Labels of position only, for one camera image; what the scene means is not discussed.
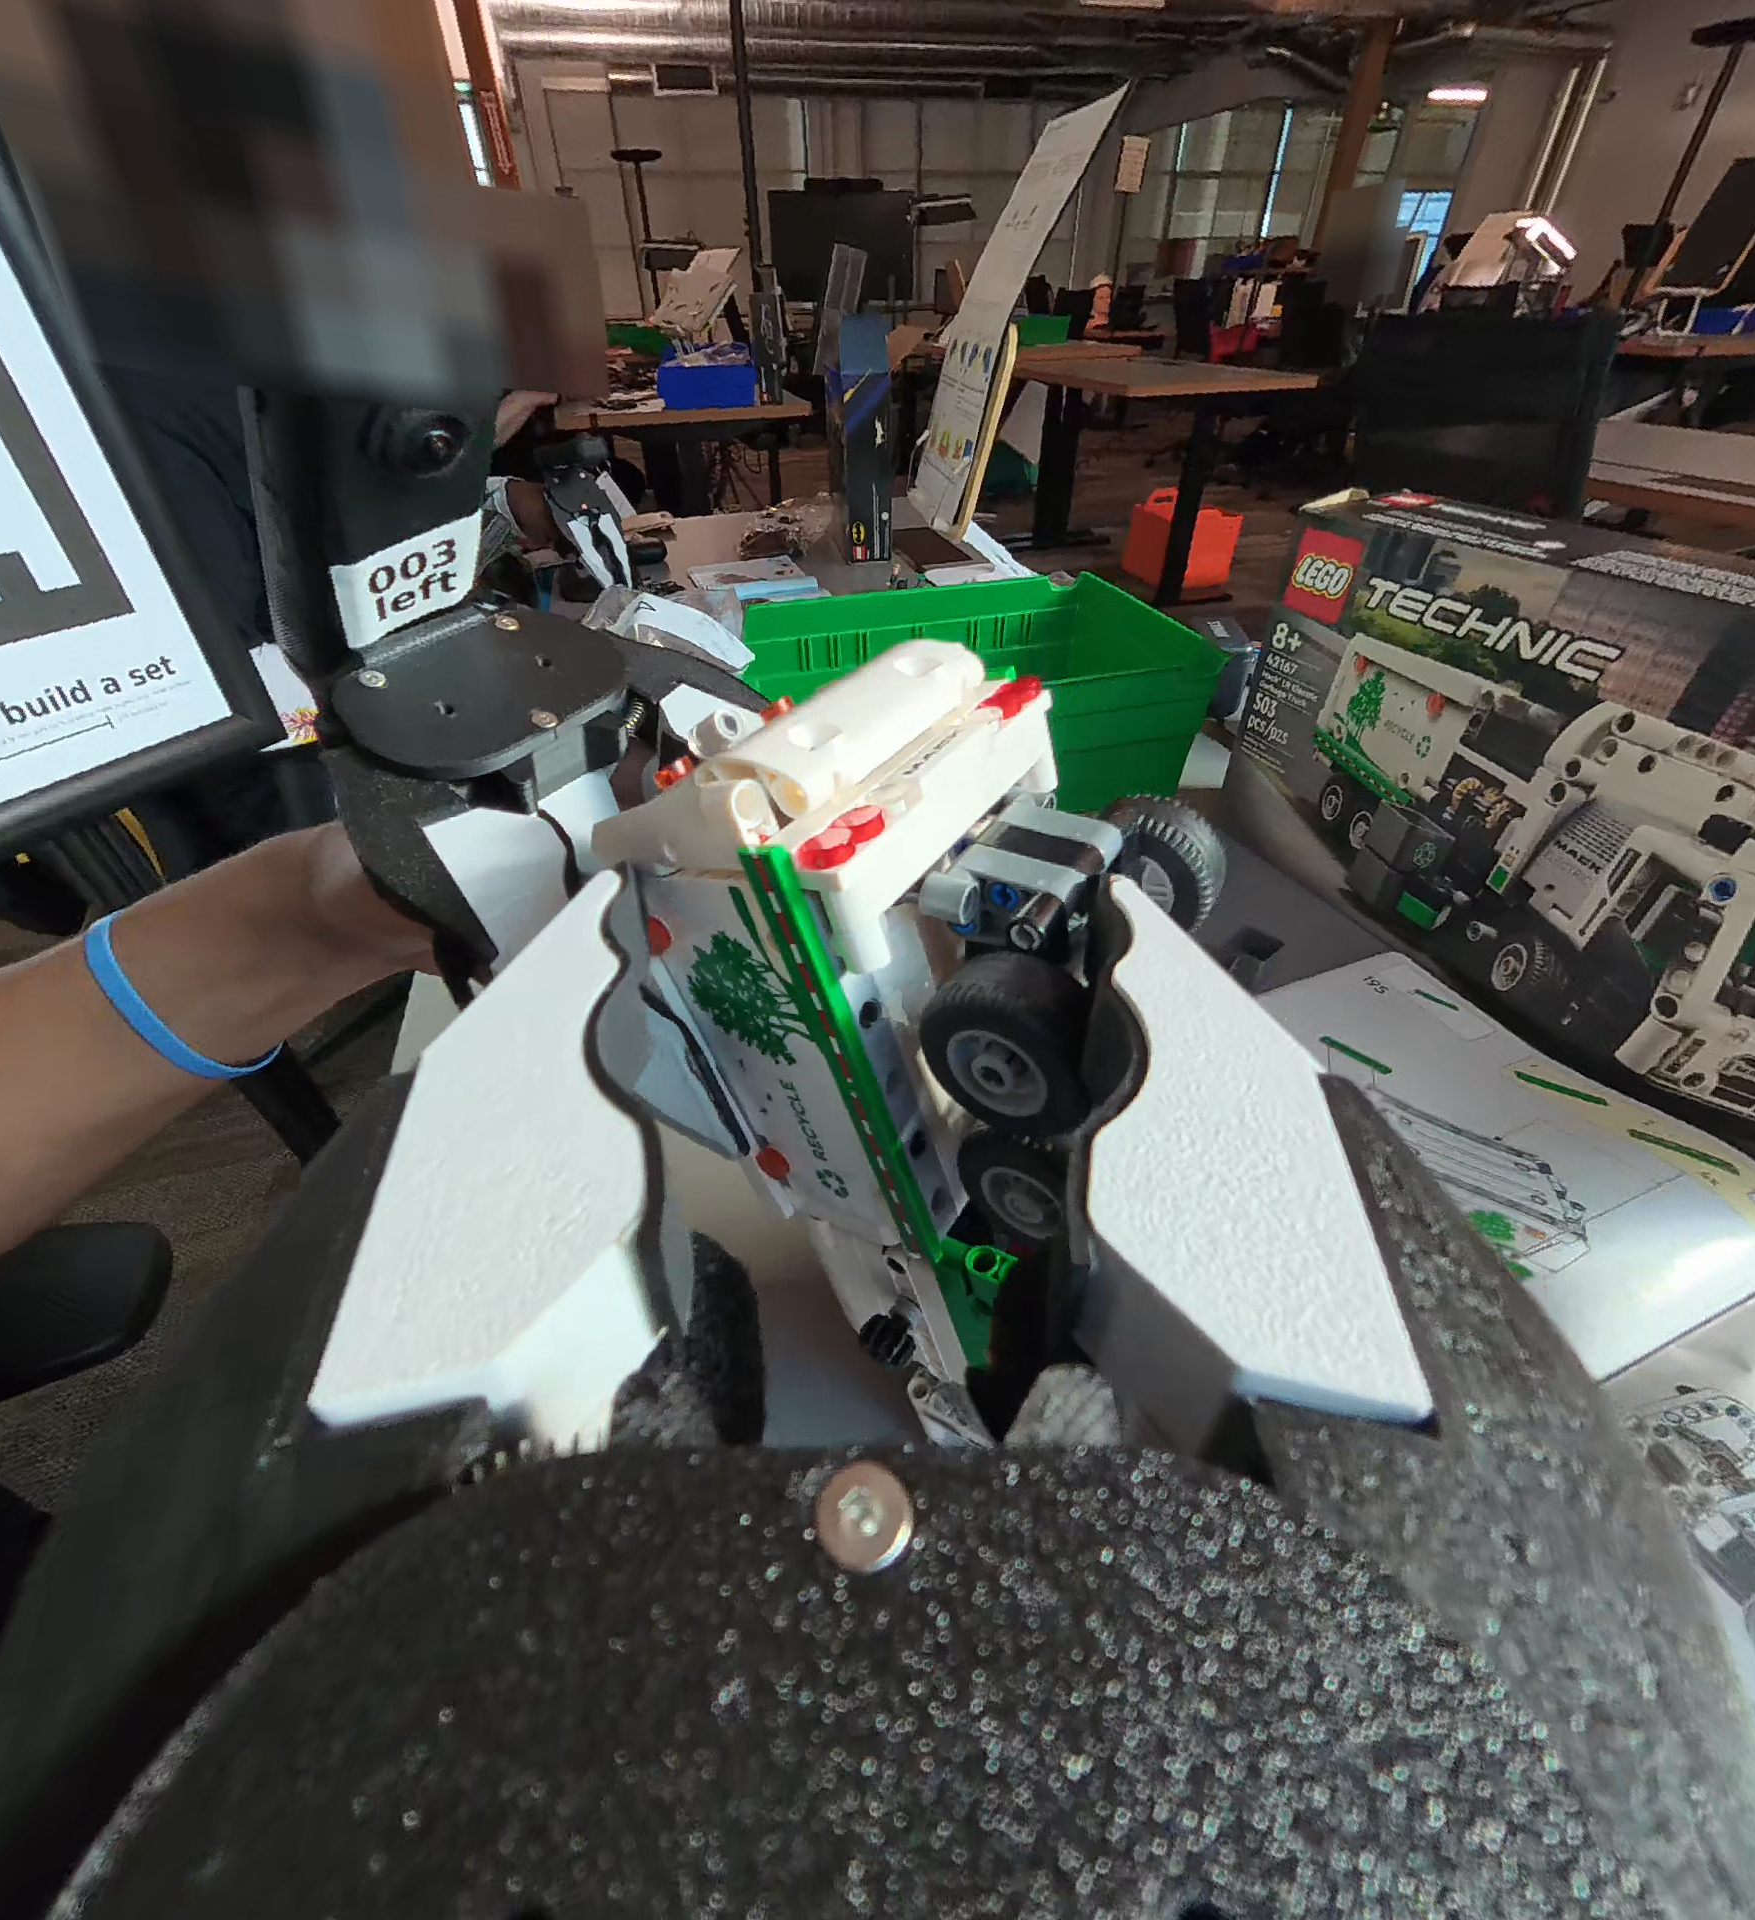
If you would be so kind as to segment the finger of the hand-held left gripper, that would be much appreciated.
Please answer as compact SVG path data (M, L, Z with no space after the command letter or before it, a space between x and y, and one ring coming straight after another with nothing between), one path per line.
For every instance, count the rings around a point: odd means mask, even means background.
M622 721L625 750L660 755L659 739L689 740L715 712L737 718L738 732L762 724L765 699L715 659L659 645L619 645L625 685L637 718Z
M508 965L602 869L593 830L602 782L571 780L538 812L473 809L429 825L429 841Z

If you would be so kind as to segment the printed instruction sheet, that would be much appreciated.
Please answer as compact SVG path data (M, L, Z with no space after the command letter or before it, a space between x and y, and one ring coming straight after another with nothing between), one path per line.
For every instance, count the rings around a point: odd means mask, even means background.
M954 322L991 333L997 324L1014 324L1015 302L1023 295L1040 252L1128 94L1130 86L1121 86L1047 124L968 280Z

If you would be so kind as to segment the black desk divider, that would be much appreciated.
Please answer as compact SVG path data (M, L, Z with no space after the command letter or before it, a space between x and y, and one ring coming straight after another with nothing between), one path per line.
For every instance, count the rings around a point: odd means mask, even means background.
M1353 370L1354 483L1576 518L1617 341L1604 311L1378 317Z

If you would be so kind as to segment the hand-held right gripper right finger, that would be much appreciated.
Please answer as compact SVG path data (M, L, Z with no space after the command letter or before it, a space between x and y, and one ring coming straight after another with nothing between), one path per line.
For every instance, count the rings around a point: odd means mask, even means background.
M1229 1398L1417 1428L1435 1398L1316 1060L1130 880L1144 1072L1088 1141L1077 1341L1180 1452Z

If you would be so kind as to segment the black framed sign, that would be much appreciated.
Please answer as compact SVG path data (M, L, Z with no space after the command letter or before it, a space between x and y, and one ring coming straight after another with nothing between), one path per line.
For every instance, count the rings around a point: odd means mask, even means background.
M282 740L0 136L0 853Z

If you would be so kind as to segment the white lego truck container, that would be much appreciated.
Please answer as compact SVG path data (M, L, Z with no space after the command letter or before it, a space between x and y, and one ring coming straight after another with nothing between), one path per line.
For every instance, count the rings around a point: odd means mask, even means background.
M921 910L992 811L1055 790L1054 698L917 640L745 732L721 724L593 830L639 877L747 1154L806 1217L936 1263L964 1198L917 1027L960 941Z

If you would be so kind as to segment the wooden desk with black legs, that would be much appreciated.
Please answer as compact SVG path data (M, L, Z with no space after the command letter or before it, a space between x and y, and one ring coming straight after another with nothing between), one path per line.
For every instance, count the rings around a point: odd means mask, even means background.
M1217 424L1229 404L1253 395L1310 391L1321 370L1283 370L1217 363L1162 363L1142 357L1092 354L1071 358L1063 348L1019 358L1022 377L1051 388L1040 456L1040 482L1029 545L1058 549L1071 538L1071 503L1081 439L1084 398L1178 399L1193 406L1193 426L1182 456L1171 518L1171 537L1160 567L1157 602L1174 604L1184 586L1188 549L1200 518L1202 488L1214 467Z

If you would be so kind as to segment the tall dark carton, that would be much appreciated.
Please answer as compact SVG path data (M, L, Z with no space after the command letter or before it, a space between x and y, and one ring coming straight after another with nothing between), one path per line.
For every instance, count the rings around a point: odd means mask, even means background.
M890 562L896 447L889 321L845 313L820 360L843 558Z

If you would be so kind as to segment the person's left forearm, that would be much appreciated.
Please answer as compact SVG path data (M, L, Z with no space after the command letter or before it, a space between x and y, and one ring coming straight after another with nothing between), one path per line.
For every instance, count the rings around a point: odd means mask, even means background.
M0 967L0 1252L213 1088L121 1018L81 943Z

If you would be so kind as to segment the blue wristband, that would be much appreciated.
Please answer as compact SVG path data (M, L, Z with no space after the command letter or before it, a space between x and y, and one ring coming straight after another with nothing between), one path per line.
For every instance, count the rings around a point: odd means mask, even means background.
M227 1064L187 1043L170 1027L170 1022L150 1006L150 1002L124 972L116 952L116 923L120 917L120 911L97 917L83 933L81 952L89 977L103 994L105 1002L151 1053L156 1053L172 1068L202 1080L216 1083L251 1076L278 1060L286 1049L285 1045L278 1045L255 1060Z

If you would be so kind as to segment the person's left hand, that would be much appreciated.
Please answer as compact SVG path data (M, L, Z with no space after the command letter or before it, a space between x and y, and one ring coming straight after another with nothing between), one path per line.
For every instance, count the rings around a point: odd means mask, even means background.
M376 891L337 825L275 836L124 910L108 946L150 1015L227 1067L393 975L439 972L433 935Z

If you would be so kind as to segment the black lego set box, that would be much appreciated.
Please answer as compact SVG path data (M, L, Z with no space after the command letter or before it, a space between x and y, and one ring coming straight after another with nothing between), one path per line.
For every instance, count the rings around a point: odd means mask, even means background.
M1755 1132L1755 560L1314 501L1225 814L1559 1057Z

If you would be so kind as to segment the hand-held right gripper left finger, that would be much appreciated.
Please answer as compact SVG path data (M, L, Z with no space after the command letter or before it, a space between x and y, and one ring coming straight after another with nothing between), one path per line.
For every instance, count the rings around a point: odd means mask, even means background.
M309 1411L362 1428L481 1402L596 1452L678 1324L663 1238L639 898L602 872L409 1079Z

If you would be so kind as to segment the lego instruction booklet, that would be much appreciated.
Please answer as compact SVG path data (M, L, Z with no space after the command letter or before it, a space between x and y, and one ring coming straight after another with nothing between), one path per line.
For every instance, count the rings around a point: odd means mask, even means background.
M1755 1701L1755 1159L1557 1064L1402 955L1265 1006L1369 1094L1607 1386Z

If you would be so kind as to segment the white green lego truck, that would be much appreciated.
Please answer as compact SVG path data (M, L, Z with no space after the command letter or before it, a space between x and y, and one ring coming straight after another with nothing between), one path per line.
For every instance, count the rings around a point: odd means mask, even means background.
M931 1088L959 1110L960 1200L935 1277L954 1284L954 1327L982 1355L945 1379L906 1304L866 1314L859 1341L904 1372L921 1423L954 1452L991 1445L1068 1345L1071 1171L1094 1114L1103 961L1094 917L1117 877L1194 932L1223 891L1227 853L1174 796L1125 796L1088 816L1014 794L910 899L924 932L960 948L910 1035Z

